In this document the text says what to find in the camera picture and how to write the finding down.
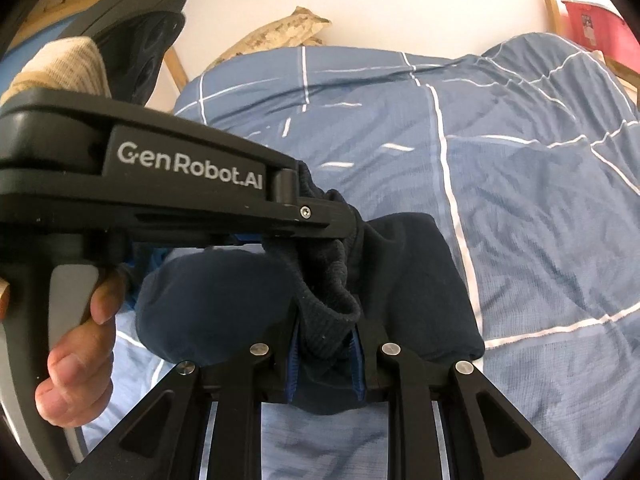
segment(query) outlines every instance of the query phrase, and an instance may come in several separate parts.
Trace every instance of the black device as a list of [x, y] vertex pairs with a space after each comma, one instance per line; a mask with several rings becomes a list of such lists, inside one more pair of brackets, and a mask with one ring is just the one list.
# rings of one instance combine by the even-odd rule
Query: black device
[[[612, 1], [636, 36], [640, 36], [640, 0]], [[0, 0], [0, 54], [36, 2]], [[132, 26], [128, 30], [118, 28], [110, 19], [103, 20], [101, 25], [125, 35], [133, 30], [136, 44], [151, 45], [153, 41], [145, 43], [141, 35], [153, 38], [160, 31], [164, 38], [170, 38], [173, 23], [182, 27], [180, 19], [173, 15], [175, 8], [165, 5], [171, 7], [179, 2], [156, 0], [155, 5], [162, 8], [156, 7], [149, 16], [158, 18], [154, 14], [157, 10], [167, 14], [166, 20], [156, 20], [155, 24], [154, 20], [145, 23], [129, 14]], [[156, 28], [160, 22], [165, 25]], [[92, 20], [79, 23], [80, 28], [69, 34], [94, 34], [108, 60], [108, 35], [100, 36], [100, 27], [91, 29], [92, 23]], [[169, 44], [159, 38], [155, 49], [163, 53], [162, 49]], [[121, 89], [114, 92], [114, 97], [141, 103], [153, 88], [159, 57], [156, 55], [155, 61], [147, 65], [148, 59], [135, 54], [133, 50], [120, 51], [120, 56], [129, 56], [127, 70], [118, 72], [124, 65], [115, 58], [115, 62], [107, 65], [112, 76], [110, 85]], [[307, 200], [301, 201], [295, 193], [295, 168], [289, 157], [140, 107], [88, 96], [80, 98], [78, 94], [71, 98], [65, 92], [32, 91], [15, 97], [2, 108], [0, 124], [0, 276], [12, 284], [11, 317], [3, 324], [10, 327], [6, 333], [12, 334], [7, 344], [11, 349], [9, 364], [17, 401], [12, 406], [14, 411], [6, 414], [9, 415], [6, 421], [11, 420], [12, 426], [21, 425], [20, 429], [26, 430], [23, 434], [33, 439], [30, 443], [23, 440], [22, 449], [31, 446], [30, 451], [36, 453], [45, 476], [55, 480], [66, 478], [71, 471], [74, 479], [117, 480], [116, 471], [122, 471], [117, 468], [128, 461], [133, 467], [126, 469], [123, 478], [136, 478], [134, 473], [150, 479], [194, 478], [204, 437], [202, 421], [209, 403], [217, 399], [219, 417], [215, 431], [222, 438], [214, 441], [209, 477], [259, 478], [257, 415], [263, 400], [283, 402], [290, 394], [291, 377], [286, 365], [290, 362], [290, 343], [295, 341], [294, 308], [285, 324], [265, 335], [263, 343], [268, 348], [264, 354], [260, 354], [264, 348], [257, 352], [247, 349], [216, 367], [198, 368], [191, 364], [175, 367], [76, 468], [63, 430], [41, 420], [33, 405], [35, 387], [47, 373], [47, 317], [42, 312], [48, 305], [50, 272], [55, 265], [65, 262], [91, 262], [99, 266], [119, 262], [126, 256], [132, 239], [162, 245], [171, 242], [198, 245], [235, 243], [234, 234], [241, 232], [340, 237], [348, 229], [344, 211], [335, 203], [309, 206]], [[66, 132], [64, 136], [59, 135], [61, 129]], [[132, 146], [131, 151], [125, 152], [127, 147], [123, 148], [123, 158], [138, 154], [136, 163], [142, 160], [142, 152], [152, 152], [153, 159], [147, 154], [144, 160], [147, 164], [153, 160], [154, 170], [166, 168], [166, 159], [158, 157], [158, 153], [169, 155], [168, 144], [163, 142], [172, 146], [180, 142], [185, 150], [191, 146], [197, 147], [198, 152], [210, 149], [211, 157], [215, 153], [220, 160], [238, 164], [227, 168], [220, 163], [218, 176], [220, 168], [225, 168], [230, 171], [225, 173], [225, 179], [230, 180], [216, 183], [215, 191], [207, 193], [204, 186], [196, 186], [194, 193], [204, 201], [189, 200], [175, 192], [177, 187], [172, 187], [168, 173], [159, 172], [140, 173], [136, 177], [140, 186], [121, 196], [117, 190], [122, 188], [122, 181], [118, 182], [118, 176], [110, 170], [122, 162], [117, 158], [122, 143], [114, 148], [116, 140], [112, 139], [126, 133], [158, 142], [167, 152], [160, 148], [134, 152]], [[40, 134], [44, 134], [47, 142], [41, 142]], [[155, 168], [158, 160], [160, 167]], [[208, 160], [209, 166], [215, 165], [213, 158]], [[172, 176], [183, 182], [185, 178], [191, 179], [192, 184], [199, 182], [197, 179], [202, 176], [184, 172], [185, 162], [183, 158], [178, 160], [178, 171], [184, 175], [174, 172], [176, 175]], [[254, 165], [265, 171], [262, 189], [257, 177], [255, 186], [248, 178]], [[139, 166], [130, 164], [128, 168], [138, 172], [150, 169], [144, 164]], [[238, 172], [239, 168], [247, 170], [242, 181], [247, 186], [240, 188], [233, 183], [234, 167]], [[198, 165], [194, 169], [195, 173], [200, 172]], [[214, 170], [209, 167], [209, 171], [213, 174]], [[234, 192], [223, 186], [230, 182]], [[245, 202], [251, 204], [249, 212]], [[309, 218], [300, 214], [301, 203], [311, 209]], [[359, 324], [357, 332], [366, 371], [366, 398], [389, 402], [391, 478], [439, 478], [438, 468], [434, 467], [439, 458], [433, 445], [433, 414], [430, 415], [430, 403], [424, 402], [425, 398], [440, 401], [447, 459], [454, 478], [576, 478], [478, 370], [467, 364], [445, 370], [422, 362], [406, 348], [398, 354], [394, 354], [393, 348], [385, 352], [382, 345], [387, 341], [382, 327], [366, 321]], [[638, 443], [636, 437], [607, 479], [638, 478]], [[5, 475], [12, 480], [42, 477], [20, 452], [2, 420], [0, 461], [2, 480]], [[106, 469], [110, 464], [114, 465], [112, 474]]]

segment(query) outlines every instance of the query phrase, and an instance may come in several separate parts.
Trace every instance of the white lettering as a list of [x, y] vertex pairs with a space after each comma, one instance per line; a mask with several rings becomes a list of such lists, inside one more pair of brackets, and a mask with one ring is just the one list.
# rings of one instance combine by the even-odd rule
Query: white lettering
[[249, 174], [246, 176], [246, 180], [244, 181], [245, 186], [248, 186], [249, 184], [254, 186], [255, 189], [258, 188], [258, 183], [255, 181], [255, 175], [253, 171], [249, 172]]
[[160, 164], [162, 164], [162, 160], [164, 160], [164, 168], [169, 171], [171, 169], [171, 157], [166, 153], [158, 153], [156, 155], [156, 170], [160, 168]]
[[135, 150], [137, 147], [138, 145], [135, 142], [130, 142], [129, 140], [127, 142], [123, 142], [118, 148], [118, 158], [125, 164], [135, 164], [137, 153], [133, 154], [131, 153], [131, 151], [125, 153], [124, 150], [126, 150], [127, 148]]
[[145, 168], [151, 168], [154, 164], [155, 158], [156, 154], [154, 152], [145, 150], [144, 152], [140, 153], [140, 164], [142, 164]]
[[210, 179], [218, 178], [218, 167], [214, 166], [210, 161], [204, 161], [204, 176]]
[[176, 153], [174, 158], [174, 171], [183, 170], [185, 174], [189, 174], [189, 165], [191, 158], [184, 153]]
[[191, 163], [191, 174], [194, 176], [202, 176], [202, 174], [204, 173], [204, 164], [202, 164], [201, 162], [198, 162], [197, 160], [194, 160]]

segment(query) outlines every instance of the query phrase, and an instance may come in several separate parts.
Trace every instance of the bedsheet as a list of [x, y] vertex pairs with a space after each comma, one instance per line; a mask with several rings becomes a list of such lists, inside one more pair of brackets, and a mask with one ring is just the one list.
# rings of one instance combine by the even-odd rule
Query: bedsheet
[[[466, 282], [476, 363], [580, 478], [640, 426], [640, 125], [609, 70], [526, 34], [456, 60], [341, 47], [237, 57], [175, 113], [304, 160], [364, 219], [430, 213]], [[96, 442], [170, 369], [117, 317]], [[264, 407], [263, 478], [386, 478], [386, 411]]]

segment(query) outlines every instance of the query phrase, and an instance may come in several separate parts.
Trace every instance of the bed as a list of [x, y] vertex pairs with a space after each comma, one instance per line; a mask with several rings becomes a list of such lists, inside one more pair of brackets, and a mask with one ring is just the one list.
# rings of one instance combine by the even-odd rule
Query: bed
[[[455, 60], [282, 48], [203, 73], [175, 114], [304, 160], [365, 219], [430, 213], [485, 341], [476, 365], [581, 479], [607, 475], [640, 426], [640, 124], [606, 65], [553, 34]], [[172, 366], [134, 316], [117, 316], [89, 448]], [[384, 405], [265, 405], [262, 428], [263, 478], [386, 478]]]

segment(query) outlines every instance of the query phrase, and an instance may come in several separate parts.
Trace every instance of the silver rivet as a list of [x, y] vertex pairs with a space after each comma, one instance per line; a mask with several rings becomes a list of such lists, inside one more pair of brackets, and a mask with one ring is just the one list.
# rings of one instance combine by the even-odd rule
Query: silver rivet
[[264, 343], [256, 343], [249, 348], [249, 352], [253, 355], [266, 355], [269, 351], [269, 346]]
[[182, 361], [175, 365], [175, 369], [180, 375], [189, 375], [196, 369], [196, 365], [191, 361]]
[[386, 355], [398, 355], [400, 347], [396, 343], [384, 343], [382, 345], [382, 353]]
[[474, 371], [474, 366], [469, 361], [458, 361], [456, 370], [463, 375], [471, 375]]

